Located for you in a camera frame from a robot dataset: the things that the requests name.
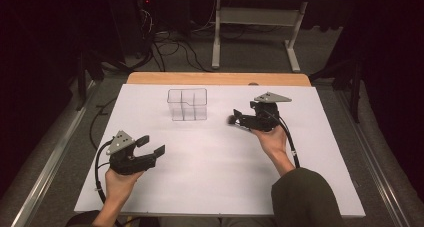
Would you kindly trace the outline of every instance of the acrylic container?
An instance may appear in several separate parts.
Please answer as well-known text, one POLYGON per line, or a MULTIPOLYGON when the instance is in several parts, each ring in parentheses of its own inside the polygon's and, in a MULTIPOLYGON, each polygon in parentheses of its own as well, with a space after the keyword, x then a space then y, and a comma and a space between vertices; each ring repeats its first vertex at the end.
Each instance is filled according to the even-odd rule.
POLYGON ((170 89, 168 106, 173 121, 207 119, 206 89, 170 89))

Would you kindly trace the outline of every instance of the dark background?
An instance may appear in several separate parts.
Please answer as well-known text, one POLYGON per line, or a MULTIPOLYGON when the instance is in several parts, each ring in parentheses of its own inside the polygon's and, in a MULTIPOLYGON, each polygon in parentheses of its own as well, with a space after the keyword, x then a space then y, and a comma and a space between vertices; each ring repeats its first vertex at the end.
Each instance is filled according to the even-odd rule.
MULTIPOLYGON (((298 5, 241 0, 232 4, 298 5)), ((204 24, 211 6, 211 0, 154 0, 162 24, 186 35, 189 21, 204 24)), ((328 64, 357 57, 359 51, 362 79, 379 126, 421 199, 423 16, 422 0, 311 1, 302 24, 304 29, 320 26, 322 31, 344 26, 328 64)), ((123 54, 105 0, 0 0, 0 23, 3 195, 69 102, 68 84, 76 77, 82 46, 115 59, 123 54)))

